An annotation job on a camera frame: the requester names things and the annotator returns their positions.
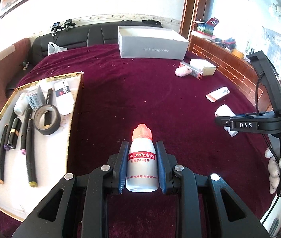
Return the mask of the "black marker yellow caps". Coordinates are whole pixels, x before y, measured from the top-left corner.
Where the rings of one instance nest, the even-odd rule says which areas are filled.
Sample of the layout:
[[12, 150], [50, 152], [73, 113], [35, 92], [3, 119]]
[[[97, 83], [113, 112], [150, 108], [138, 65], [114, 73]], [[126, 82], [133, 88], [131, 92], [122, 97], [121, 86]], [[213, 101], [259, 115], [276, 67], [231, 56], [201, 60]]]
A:
[[37, 177], [35, 170], [35, 153], [34, 153], [34, 133], [33, 133], [34, 125], [33, 119], [29, 119], [28, 128], [26, 134], [26, 168], [28, 173], [28, 181], [30, 187], [37, 187]]

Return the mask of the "black clip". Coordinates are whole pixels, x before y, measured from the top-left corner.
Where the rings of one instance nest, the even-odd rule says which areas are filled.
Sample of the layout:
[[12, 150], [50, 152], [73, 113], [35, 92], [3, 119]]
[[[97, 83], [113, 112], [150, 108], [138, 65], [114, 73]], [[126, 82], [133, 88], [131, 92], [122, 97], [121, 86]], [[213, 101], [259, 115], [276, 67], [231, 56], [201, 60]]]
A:
[[55, 36], [57, 34], [57, 31], [62, 29], [63, 27], [60, 25], [60, 22], [54, 23], [51, 28], [52, 36]]
[[72, 19], [68, 19], [65, 21], [63, 28], [67, 31], [70, 27], [75, 27], [76, 23], [73, 22]]

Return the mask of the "small bottle orange cap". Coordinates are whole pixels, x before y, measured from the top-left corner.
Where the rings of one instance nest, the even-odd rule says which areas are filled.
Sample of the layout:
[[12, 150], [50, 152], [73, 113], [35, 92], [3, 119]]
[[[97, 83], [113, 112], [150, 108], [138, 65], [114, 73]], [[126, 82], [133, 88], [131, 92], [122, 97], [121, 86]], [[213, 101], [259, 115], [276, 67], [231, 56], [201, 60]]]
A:
[[139, 124], [133, 131], [128, 153], [126, 188], [147, 193], [159, 188], [158, 161], [151, 130]]

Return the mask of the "white orange ointment box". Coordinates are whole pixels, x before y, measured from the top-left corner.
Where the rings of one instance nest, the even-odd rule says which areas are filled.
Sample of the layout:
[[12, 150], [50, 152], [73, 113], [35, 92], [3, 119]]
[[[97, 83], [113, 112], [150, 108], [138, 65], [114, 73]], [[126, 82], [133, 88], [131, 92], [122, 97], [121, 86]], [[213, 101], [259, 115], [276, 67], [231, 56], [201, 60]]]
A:
[[225, 97], [229, 93], [230, 93], [229, 89], [226, 86], [224, 86], [222, 88], [219, 88], [219, 89], [207, 94], [205, 97], [206, 97], [207, 100], [214, 103], [214, 102], [222, 99], [223, 97]]

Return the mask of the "grey shoe box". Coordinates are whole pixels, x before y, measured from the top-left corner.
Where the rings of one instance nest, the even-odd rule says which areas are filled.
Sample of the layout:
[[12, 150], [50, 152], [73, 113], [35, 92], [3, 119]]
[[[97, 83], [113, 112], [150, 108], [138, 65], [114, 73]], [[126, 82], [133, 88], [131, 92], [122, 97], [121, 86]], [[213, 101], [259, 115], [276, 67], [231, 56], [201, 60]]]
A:
[[121, 58], [183, 60], [189, 41], [172, 29], [120, 26], [118, 45]]

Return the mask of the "black marker in tray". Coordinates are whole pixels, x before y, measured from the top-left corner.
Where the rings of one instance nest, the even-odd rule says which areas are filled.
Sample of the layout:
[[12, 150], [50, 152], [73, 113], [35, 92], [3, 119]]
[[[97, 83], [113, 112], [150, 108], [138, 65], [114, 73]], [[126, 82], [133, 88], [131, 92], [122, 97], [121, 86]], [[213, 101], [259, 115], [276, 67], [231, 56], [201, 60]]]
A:
[[47, 96], [46, 96], [46, 104], [52, 104], [53, 98], [53, 89], [48, 89]]

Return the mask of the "gold-edged white tray box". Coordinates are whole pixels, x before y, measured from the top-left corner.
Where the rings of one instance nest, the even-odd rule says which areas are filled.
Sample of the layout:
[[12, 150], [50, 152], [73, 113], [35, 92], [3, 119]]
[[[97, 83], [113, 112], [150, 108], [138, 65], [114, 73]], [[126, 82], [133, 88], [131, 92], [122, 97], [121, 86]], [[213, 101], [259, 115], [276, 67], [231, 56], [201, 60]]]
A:
[[24, 221], [67, 172], [83, 73], [18, 87], [0, 112], [0, 211]]

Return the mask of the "black tape roll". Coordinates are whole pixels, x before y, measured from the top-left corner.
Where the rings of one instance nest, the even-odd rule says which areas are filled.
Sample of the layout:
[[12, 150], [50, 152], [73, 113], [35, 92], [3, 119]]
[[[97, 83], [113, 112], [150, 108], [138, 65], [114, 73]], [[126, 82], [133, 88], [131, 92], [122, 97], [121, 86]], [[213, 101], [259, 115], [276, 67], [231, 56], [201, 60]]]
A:
[[58, 130], [61, 124], [61, 115], [53, 104], [45, 104], [38, 108], [33, 117], [35, 128], [45, 136]]

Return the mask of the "black clip right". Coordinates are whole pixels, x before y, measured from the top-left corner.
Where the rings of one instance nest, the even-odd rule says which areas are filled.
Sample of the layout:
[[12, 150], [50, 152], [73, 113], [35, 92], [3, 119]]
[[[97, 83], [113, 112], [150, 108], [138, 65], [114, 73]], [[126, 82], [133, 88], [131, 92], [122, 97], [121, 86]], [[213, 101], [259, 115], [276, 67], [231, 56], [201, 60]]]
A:
[[63, 28], [67, 31], [70, 27], [75, 27], [76, 23], [73, 22], [72, 19], [68, 19], [65, 21]]

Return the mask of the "black clip left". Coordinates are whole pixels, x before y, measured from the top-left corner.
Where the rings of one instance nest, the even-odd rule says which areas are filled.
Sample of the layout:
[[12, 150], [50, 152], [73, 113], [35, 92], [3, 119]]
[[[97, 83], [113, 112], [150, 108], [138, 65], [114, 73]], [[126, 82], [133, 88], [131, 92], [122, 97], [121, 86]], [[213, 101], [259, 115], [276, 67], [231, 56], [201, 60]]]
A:
[[51, 28], [52, 36], [55, 36], [57, 34], [57, 31], [62, 29], [63, 27], [60, 25], [60, 22], [54, 23]]

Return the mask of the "silver white jar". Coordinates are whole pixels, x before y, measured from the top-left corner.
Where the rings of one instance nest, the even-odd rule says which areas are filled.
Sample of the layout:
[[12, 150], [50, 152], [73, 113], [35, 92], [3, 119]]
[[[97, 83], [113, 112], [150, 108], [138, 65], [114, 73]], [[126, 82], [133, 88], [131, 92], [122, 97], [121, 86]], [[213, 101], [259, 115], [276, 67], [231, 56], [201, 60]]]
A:
[[27, 100], [27, 96], [28, 94], [26, 92], [22, 92], [20, 94], [20, 96], [18, 97], [16, 104], [14, 106], [14, 113], [17, 116], [22, 116], [26, 110], [26, 108], [28, 107], [28, 100]]

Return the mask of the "black marker purple caps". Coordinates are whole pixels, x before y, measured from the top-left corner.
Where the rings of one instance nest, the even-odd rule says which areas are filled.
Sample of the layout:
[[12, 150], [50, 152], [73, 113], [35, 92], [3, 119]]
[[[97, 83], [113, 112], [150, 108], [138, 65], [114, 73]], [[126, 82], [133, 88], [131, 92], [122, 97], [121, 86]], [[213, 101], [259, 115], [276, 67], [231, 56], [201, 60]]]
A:
[[9, 122], [8, 122], [8, 126], [7, 126], [7, 131], [5, 133], [5, 140], [4, 140], [4, 145], [3, 148], [8, 151], [10, 149], [10, 147], [8, 146], [8, 140], [9, 140], [9, 135], [10, 135], [10, 131], [11, 131], [11, 127], [13, 125], [13, 121], [14, 119], [17, 117], [17, 115], [15, 114], [14, 111], [12, 111]]

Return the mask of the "white plastic bag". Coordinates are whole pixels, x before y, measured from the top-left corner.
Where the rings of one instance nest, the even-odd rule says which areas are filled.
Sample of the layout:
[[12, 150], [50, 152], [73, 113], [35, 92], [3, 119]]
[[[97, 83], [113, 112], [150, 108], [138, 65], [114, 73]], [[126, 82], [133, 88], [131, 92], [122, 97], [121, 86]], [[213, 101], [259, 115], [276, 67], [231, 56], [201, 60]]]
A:
[[48, 55], [52, 55], [52, 54], [56, 54], [56, 53], [60, 53], [60, 52], [65, 52], [67, 50], [68, 50], [68, 48], [60, 47], [53, 42], [49, 42], [48, 45], [47, 45]]

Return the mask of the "wooden side cabinet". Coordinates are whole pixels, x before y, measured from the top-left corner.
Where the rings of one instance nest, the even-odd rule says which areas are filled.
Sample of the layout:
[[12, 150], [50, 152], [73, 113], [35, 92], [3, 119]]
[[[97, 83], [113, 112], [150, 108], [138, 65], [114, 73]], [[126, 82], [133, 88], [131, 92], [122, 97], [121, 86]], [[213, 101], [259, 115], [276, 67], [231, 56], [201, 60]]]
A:
[[271, 108], [246, 55], [263, 51], [281, 77], [281, 0], [184, 0], [180, 34], [253, 105]]

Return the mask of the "black marker pink caps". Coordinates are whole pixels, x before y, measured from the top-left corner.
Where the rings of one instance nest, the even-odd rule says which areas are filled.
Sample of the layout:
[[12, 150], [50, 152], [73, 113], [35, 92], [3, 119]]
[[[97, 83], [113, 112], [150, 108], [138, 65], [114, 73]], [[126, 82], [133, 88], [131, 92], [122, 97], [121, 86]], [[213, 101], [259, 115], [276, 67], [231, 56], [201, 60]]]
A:
[[24, 122], [22, 124], [21, 129], [21, 136], [20, 136], [20, 152], [22, 155], [26, 154], [26, 134], [27, 134], [27, 128], [28, 128], [28, 121], [32, 116], [32, 108], [30, 105], [27, 106], [25, 110], [24, 115]]

